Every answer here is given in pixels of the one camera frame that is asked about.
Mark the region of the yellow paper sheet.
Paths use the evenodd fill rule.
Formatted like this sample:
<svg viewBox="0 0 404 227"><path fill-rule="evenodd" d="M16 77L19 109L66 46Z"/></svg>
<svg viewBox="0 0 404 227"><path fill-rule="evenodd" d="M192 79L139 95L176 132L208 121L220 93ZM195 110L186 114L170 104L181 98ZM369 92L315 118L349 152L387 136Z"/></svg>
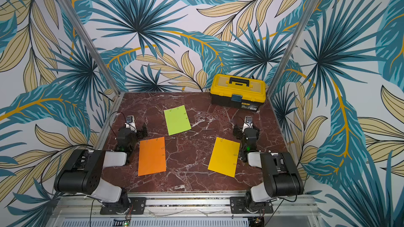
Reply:
<svg viewBox="0 0 404 227"><path fill-rule="evenodd" d="M234 178L240 143L216 138L208 170Z"/></svg>

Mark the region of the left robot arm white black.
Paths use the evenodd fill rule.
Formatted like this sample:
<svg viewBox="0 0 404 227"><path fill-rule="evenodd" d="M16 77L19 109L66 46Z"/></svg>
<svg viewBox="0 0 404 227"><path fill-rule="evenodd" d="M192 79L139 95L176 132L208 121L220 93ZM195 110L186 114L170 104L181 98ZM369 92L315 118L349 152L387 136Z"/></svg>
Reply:
<svg viewBox="0 0 404 227"><path fill-rule="evenodd" d="M148 136L147 125L141 130L121 128L115 151L74 150L54 181L60 193L86 195L104 204L128 204L127 192L102 178L102 171L129 164L129 159L140 139Z"/></svg>

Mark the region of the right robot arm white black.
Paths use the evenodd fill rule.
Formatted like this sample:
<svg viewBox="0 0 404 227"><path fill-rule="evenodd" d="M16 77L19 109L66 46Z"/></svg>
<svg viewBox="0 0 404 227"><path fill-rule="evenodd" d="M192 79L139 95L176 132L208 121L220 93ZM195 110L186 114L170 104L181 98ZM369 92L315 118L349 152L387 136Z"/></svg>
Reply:
<svg viewBox="0 0 404 227"><path fill-rule="evenodd" d="M233 127L233 136L240 140L239 158L249 166L259 168L263 181L251 187L245 195L247 205L269 202L271 199L297 197L303 194L304 185L289 152L262 152L257 148L260 130L244 123Z"/></svg>

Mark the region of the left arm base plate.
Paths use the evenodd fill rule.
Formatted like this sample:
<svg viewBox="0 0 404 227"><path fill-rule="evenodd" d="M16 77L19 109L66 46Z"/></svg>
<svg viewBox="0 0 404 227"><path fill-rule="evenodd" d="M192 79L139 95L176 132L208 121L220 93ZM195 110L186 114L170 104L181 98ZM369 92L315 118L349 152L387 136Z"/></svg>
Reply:
<svg viewBox="0 0 404 227"><path fill-rule="evenodd" d="M119 200L116 203L103 203L101 215L142 215L146 206L145 197L134 197Z"/></svg>

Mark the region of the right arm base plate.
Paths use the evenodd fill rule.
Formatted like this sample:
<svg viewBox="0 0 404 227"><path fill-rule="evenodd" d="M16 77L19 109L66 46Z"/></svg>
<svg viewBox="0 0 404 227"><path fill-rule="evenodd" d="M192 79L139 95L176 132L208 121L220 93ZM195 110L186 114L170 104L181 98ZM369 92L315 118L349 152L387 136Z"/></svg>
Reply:
<svg viewBox="0 0 404 227"><path fill-rule="evenodd" d="M254 202L247 197L230 197L229 200L232 214L266 214L274 211L270 202Z"/></svg>

